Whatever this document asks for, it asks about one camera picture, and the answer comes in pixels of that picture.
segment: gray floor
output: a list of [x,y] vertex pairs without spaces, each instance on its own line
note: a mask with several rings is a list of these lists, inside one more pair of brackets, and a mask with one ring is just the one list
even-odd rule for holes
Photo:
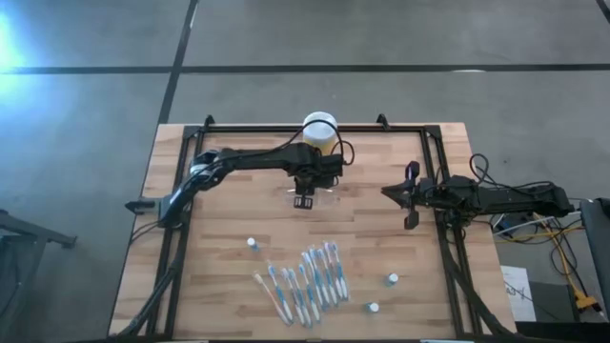
[[[0,0],[0,68],[169,66],[187,0]],[[185,65],[609,63],[593,0],[202,0]],[[50,247],[15,341],[105,335],[167,74],[0,75],[0,208],[79,236]],[[610,72],[183,75],[172,123],[466,122],[506,183],[608,196]],[[583,233],[579,272],[600,299]],[[552,246],[498,245],[503,264],[564,283]]]

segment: wooden tabletop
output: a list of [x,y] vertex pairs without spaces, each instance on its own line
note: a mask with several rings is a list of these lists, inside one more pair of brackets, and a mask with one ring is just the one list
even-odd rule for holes
[[[450,172],[471,175],[468,167],[471,149],[464,125],[440,126]],[[144,196],[160,197],[172,191],[182,131],[183,125],[159,127]],[[289,136],[210,133],[204,139],[203,149],[267,149]],[[405,231],[402,227],[405,212],[379,192],[382,186],[402,181],[409,161],[424,165],[418,134],[345,132],[342,136],[354,144],[356,161],[344,168],[335,195],[319,198],[321,205],[311,211],[292,208],[292,198],[286,195],[286,190],[292,189],[294,182],[284,171],[236,171],[218,187],[195,198],[174,338],[454,336],[432,212],[420,209],[419,226]],[[135,226],[154,220],[153,215],[142,215]],[[515,322],[489,228],[480,224],[466,230],[475,289],[500,322],[514,331]],[[250,250],[246,245],[248,237],[256,239],[260,252]],[[296,269],[300,253],[312,244],[320,247],[323,240],[335,241],[339,246],[351,299],[323,313],[321,323],[312,329],[298,323],[286,327],[268,295],[254,283],[252,274],[259,271],[271,287],[268,259],[277,269]],[[162,230],[155,229],[130,247],[111,333],[127,326],[150,295],[161,241]],[[390,272],[397,273],[399,280],[388,288],[383,281]],[[168,298],[169,293],[161,307],[159,328],[164,324]],[[468,327],[468,314],[461,299],[462,316]],[[379,313],[363,311],[363,304],[371,301],[379,304]]]

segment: toothbrush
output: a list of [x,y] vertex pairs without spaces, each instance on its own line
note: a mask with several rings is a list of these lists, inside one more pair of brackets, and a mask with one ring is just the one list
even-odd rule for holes
[[335,275],[335,287],[336,287],[336,292],[339,295],[339,299],[344,298],[343,296],[343,290],[341,290],[341,282],[339,281],[339,276],[336,272],[336,268],[335,268],[335,264],[333,263],[333,255],[331,254],[331,245],[328,242],[324,242],[324,250],[326,251],[326,254],[328,255],[328,264],[331,267],[331,269],[333,270],[333,274]]
[[290,276],[288,275],[288,270],[286,268],[282,268],[282,276],[284,277],[284,281],[288,284],[288,288],[290,289],[291,294],[293,295],[293,301],[295,302],[296,314],[298,315],[298,320],[301,322],[302,326],[305,326],[305,317],[303,317],[303,311],[298,304],[298,299],[296,297],[296,291],[293,287],[293,283],[290,281]]
[[317,258],[321,259],[324,263],[324,270],[326,271],[326,282],[328,283],[328,289],[331,291],[331,297],[333,298],[333,303],[335,306],[339,306],[339,302],[336,300],[335,287],[333,287],[333,278],[331,277],[331,271],[328,269],[328,263],[326,263],[326,258],[324,257],[324,251],[318,249]]
[[317,300],[320,303],[320,309],[322,309],[322,311],[325,311],[326,308],[324,306],[324,298],[322,297],[322,290],[320,289],[319,278],[317,278],[316,274],[315,274],[315,269],[314,269],[314,264],[312,263],[312,258],[306,252],[302,252],[301,256],[303,256],[303,260],[305,261],[305,263],[307,263],[309,265],[309,268],[312,270],[312,278],[314,279],[315,292],[317,293]]
[[303,297],[303,291],[301,287],[298,285],[298,280],[296,279],[295,270],[290,268],[288,270],[290,281],[295,283],[296,288],[296,297],[298,298],[298,305],[301,307],[303,314],[305,316],[305,322],[307,323],[307,327],[312,327],[312,318],[309,316],[309,311],[307,310],[307,304],[305,304],[305,298]]
[[333,248],[333,252],[335,252],[336,276],[339,278],[339,282],[341,284],[341,291],[343,292],[343,297],[346,300],[349,300],[350,292],[347,289],[347,282],[345,281],[345,275],[343,275],[343,267],[341,266],[341,260],[339,259],[339,247],[335,242],[333,242],[331,248]]
[[284,322],[284,324],[290,326],[291,322],[288,320],[288,318],[286,318],[286,315],[284,315],[284,312],[279,307],[279,304],[277,304],[277,301],[275,301],[274,296],[271,294],[271,291],[269,291],[269,287],[267,287],[267,285],[263,281],[263,278],[258,274],[258,272],[254,272],[253,277],[256,282],[258,282],[259,284],[261,284],[263,286],[263,288],[265,289],[265,292],[271,298],[271,301],[274,302],[275,310],[277,311],[277,314],[279,314],[279,318]]
[[322,275],[320,274],[320,269],[317,267],[317,264],[315,262],[315,249],[313,247],[311,247],[309,249],[309,255],[311,257],[312,262],[314,263],[314,270],[315,270],[314,281],[316,284],[320,285],[322,294],[324,294],[324,308],[322,309],[322,311],[324,311],[325,308],[331,304],[331,299],[328,296],[328,291],[326,291],[326,286],[324,285],[324,281],[322,281]]
[[307,296],[309,297],[309,304],[312,306],[315,321],[319,323],[320,312],[317,310],[317,305],[315,304],[314,299],[314,291],[312,290],[312,285],[310,285],[309,279],[307,278],[307,271],[305,271],[305,266],[303,266],[302,263],[298,265],[298,271],[301,272],[301,274],[303,274],[303,277],[305,278],[305,285],[307,286]]
[[286,298],[284,298],[284,293],[282,292],[282,290],[279,289],[277,280],[275,280],[275,268],[271,264],[271,262],[268,262],[268,264],[269,264],[269,267],[267,269],[269,270],[269,276],[274,281],[275,291],[277,292],[277,298],[279,299],[279,302],[282,303],[282,306],[284,306],[284,311],[286,311],[286,316],[288,317],[288,320],[292,323],[294,321],[293,313],[290,311],[290,307],[288,306],[288,301],[286,301]]

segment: white paper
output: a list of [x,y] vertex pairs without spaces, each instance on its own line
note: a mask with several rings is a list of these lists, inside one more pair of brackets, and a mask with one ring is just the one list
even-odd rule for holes
[[515,321],[536,321],[530,282],[525,268],[500,266],[504,275],[504,288],[511,302]]

